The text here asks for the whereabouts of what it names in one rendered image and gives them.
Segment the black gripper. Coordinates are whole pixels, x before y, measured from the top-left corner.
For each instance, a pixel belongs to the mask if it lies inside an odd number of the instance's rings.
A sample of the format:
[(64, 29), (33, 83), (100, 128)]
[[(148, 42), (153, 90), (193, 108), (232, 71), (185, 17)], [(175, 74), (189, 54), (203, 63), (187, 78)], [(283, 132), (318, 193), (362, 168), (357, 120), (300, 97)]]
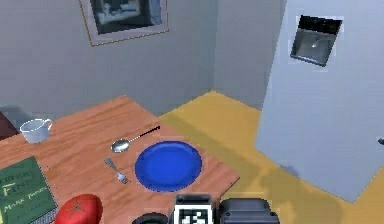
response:
[(162, 213), (145, 213), (136, 218), (132, 224), (168, 224), (168, 217)]

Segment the blue round plate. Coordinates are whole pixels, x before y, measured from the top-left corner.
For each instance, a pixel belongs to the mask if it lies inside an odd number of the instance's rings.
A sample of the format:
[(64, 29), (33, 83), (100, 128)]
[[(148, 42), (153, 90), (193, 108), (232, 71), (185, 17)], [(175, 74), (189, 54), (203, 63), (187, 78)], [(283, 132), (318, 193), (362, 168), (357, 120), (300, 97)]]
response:
[(137, 158), (135, 175), (147, 189), (174, 192), (191, 185), (200, 175), (202, 158), (182, 141), (162, 141), (146, 148)]

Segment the silver fork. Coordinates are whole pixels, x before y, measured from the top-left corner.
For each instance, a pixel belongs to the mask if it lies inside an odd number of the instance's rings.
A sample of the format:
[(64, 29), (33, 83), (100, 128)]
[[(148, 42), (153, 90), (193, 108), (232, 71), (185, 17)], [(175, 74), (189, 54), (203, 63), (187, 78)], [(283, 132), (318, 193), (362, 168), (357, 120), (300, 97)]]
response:
[(123, 184), (127, 184), (129, 182), (129, 179), (117, 169), (114, 162), (110, 158), (105, 158), (104, 162), (117, 173), (118, 180), (120, 182)]

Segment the red tomato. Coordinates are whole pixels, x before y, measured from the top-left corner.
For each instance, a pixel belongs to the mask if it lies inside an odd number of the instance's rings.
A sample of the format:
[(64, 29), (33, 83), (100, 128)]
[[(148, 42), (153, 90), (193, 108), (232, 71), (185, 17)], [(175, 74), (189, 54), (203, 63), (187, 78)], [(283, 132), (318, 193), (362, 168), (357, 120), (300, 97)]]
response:
[(93, 194), (81, 194), (65, 202), (55, 217), (54, 224), (99, 224), (103, 205)]

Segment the wooden table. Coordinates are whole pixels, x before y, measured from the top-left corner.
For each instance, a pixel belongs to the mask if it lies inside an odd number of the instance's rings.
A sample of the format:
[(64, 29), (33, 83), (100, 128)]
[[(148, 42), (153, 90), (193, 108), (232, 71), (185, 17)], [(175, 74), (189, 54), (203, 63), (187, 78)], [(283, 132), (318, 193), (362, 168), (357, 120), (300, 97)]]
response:
[[(118, 139), (132, 139), (152, 128), (122, 153), (111, 145)], [(51, 135), (39, 144), (22, 135), (0, 141), (0, 169), (34, 156), (45, 174), (58, 205), (80, 194), (94, 194), (103, 205), (101, 224), (132, 224), (144, 213), (169, 214), (173, 193), (153, 192), (135, 177), (135, 162), (148, 146), (165, 140), (187, 140), (126, 96), (120, 96), (53, 122)], [(129, 182), (123, 184), (105, 162), (110, 158)]]

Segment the green book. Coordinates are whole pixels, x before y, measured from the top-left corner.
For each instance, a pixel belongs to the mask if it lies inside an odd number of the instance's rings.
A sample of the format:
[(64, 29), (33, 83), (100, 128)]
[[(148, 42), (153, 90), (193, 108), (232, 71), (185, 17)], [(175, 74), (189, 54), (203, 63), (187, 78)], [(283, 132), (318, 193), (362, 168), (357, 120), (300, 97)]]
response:
[(57, 212), (34, 156), (0, 170), (0, 224), (51, 224)]

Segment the white cup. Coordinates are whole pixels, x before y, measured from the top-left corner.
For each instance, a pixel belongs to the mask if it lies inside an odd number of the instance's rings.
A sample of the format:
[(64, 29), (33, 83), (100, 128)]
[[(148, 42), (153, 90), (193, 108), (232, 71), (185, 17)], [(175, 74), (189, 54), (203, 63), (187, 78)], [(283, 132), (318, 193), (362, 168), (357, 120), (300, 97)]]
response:
[(50, 136), (52, 126), (51, 119), (33, 119), (23, 123), (19, 130), (28, 143), (36, 144)]

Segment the dark red chair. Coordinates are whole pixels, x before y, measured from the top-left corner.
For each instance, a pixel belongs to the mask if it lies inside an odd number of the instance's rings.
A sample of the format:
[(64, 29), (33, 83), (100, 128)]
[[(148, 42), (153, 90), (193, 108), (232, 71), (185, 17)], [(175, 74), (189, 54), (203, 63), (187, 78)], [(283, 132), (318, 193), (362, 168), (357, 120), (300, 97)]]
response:
[(17, 135), (18, 131), (7, 117), (0, 112), (0, 141)]

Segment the pale grey fridge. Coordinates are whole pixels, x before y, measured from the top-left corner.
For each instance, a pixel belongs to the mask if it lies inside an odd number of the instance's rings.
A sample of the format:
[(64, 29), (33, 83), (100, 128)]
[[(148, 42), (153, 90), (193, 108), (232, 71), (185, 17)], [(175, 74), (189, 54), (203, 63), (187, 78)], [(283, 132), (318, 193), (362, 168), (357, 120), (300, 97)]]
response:
[[(325, 66), (290, 55), (302, 15), (341, 23)], [(384, 0), (287, 0), (256, 149), (353, 203), (384, 165), (379, 138), (384, 138)]]

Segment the framed wall picture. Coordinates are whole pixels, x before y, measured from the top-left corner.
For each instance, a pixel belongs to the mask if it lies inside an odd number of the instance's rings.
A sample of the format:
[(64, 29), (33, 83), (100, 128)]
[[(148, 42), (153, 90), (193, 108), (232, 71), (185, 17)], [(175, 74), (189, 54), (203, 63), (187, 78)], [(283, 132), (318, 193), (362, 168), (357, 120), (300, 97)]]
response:
[(92, 47), (169, 31), (167, 0), (78, 0)]

